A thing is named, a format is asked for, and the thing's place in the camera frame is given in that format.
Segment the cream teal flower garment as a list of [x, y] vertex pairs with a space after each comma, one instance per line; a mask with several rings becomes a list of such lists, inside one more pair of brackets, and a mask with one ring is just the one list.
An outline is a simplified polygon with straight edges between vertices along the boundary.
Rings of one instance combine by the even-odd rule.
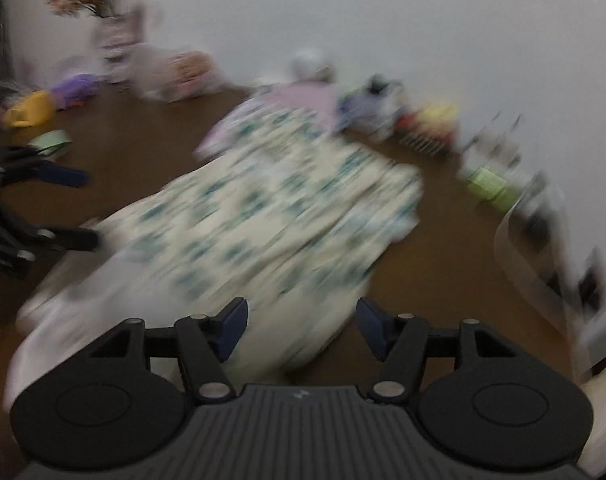
[[422, 179], [300, 110], [244, 127], [203, 167], [101, 221], [24, 304], [4, 404], [126, 318], [167, 327], [248, 302], [233, 385], [311, 361], [352, 317], [376, 260], [417, 225]]

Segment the mint green pouch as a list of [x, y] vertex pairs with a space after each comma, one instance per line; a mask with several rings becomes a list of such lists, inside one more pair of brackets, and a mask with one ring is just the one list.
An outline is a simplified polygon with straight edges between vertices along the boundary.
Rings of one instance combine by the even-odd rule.
[[50, 130], [46, 133], [36, 136], [28, 142], [28, 146], [33, 148], [38, 155], [55, 160], [64, 155], [71, 147], [72, 140], [68, 134], [61, 129]]

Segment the yellow mug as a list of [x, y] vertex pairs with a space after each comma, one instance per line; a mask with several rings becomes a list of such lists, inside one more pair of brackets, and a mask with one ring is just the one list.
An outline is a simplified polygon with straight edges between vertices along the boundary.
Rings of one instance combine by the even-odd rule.
[[39, 90], [20, 99], [2, 115], [6, 128], [32, 128], [48, 122], [56, 114], [56, 100], [49, 91]]

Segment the purple package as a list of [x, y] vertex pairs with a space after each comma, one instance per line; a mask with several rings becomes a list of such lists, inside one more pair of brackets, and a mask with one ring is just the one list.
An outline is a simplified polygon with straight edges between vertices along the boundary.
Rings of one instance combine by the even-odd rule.
[[99, 93], [101, 79], [90, 74], [78, 74], [56, 84], [50, 93], [57, 110], [83, 106]]

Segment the plastic bag with snacks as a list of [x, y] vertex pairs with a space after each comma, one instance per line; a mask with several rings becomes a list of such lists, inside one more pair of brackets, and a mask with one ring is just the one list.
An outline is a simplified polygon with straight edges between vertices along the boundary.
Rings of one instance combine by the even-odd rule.
[[128, 84], [141, 99], [178, 102], [217, 93], [227, 81], [213, 59], [200, 51], [178, 51], [138, 44]]

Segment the white ruffled floral garment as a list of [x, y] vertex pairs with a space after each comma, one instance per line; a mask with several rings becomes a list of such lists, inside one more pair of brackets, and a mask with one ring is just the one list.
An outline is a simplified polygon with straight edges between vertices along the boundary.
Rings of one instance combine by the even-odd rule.
[[251, 96], [235, 107], [207, 133], [204, 140], [194, 150], [195, 158], [217, 157], [236, 143], [241, 130], [255, 126], [265, 117], [290, 112], [292, 107], [269, 102], [263, 96]]

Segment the vase with dried flowers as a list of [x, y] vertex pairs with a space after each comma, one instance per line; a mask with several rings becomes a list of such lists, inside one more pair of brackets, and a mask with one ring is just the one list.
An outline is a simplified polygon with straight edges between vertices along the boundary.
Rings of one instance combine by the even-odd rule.
[[104, 78], [122, 84], [128, 78], [132, 55], [142, 41], [142, 11], [132, 0], [47, 0], [49, 10], [59, 16], [79, 18], [86, 14], [98, 20], [94, 33], [104, 63]]

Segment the phone on black stand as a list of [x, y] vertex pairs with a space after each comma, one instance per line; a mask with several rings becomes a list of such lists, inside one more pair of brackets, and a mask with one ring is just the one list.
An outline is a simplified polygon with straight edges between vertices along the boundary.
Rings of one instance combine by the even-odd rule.
[[564, 195], [540, 172], [532, 183], [533, 212], [526, 230], [542, 252], [544, 267], [537, 272], [544, 291], [562, 301], [570, 312], [590, 321], [606, 300], [606, 269], [597, 247], [578, 262], [571, 248], [570, 218]]

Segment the dark green text box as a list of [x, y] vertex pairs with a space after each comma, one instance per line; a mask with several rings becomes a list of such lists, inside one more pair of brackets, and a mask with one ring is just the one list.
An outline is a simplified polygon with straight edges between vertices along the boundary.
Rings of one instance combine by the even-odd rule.
[[445, 157], [452, 152], [457, 125], [438, 119], [419, 119], [417, 114], [404, 115], [396, 122], [394, 133], [405, 148], [430, 157]]

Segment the yellow snack pack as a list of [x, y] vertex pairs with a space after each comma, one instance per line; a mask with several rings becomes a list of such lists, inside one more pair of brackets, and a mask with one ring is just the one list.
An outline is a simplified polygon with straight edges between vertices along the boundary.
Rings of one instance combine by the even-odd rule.
[[449, 103], [435, 103], [417, 111], [418, 127], [425, 131], [451, 132], [458, 126], [459, 107]]

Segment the pink folded garment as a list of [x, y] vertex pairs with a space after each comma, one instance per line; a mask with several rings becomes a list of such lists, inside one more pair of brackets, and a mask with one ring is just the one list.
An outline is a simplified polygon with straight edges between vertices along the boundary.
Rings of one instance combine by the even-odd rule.
[[292, 108], [304, 108], [316, 117], [316, 123], [328, 133], [339, 125], [338, 90], [334, 84], [319, 81], [297, 81], [264, 87], [257, 95], [265, 102]]

